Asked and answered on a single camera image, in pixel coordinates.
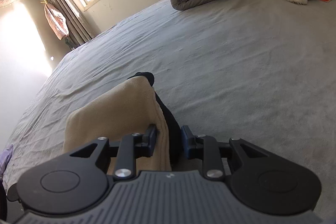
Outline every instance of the beige blanket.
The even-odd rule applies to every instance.
[[[171,170],[169,132],[155,91],[144,76],[126,80],[86,106],[72,112],[65,129],[64,153],[100,136],[119,141],[124,135],[145,133],[150,124],[158,130],[154,154],[139,158],[137,170]],[[108,174],[113,173],[115,158]]]

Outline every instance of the bed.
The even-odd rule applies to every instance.
[[[336,214],[336,0],[162,0],[67,54],[25,111],[5,187],[62,153],[68,115],[138,71],[180,125],[241,137],[313,170]]]

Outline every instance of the mattress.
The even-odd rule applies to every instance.
[[[336,214],[336,0],[169,0],[67,54],[19,120],[6,186],[62,153],[68,115],[138,71],[180,125],[240,137],[313,170],[316,213]]]

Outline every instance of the sunlight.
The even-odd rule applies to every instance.
[[[25,68],[50,76],[52,69],[47,61],[45,47],[26,7],[16,2],[0,19],[2,36],[6,41],[7,54]]]

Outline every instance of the purple fabric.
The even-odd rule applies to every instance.
[[[13,153],[13,145],[10,145],[0,154],[0,182],[2,181],[3,173],[6,170]]]

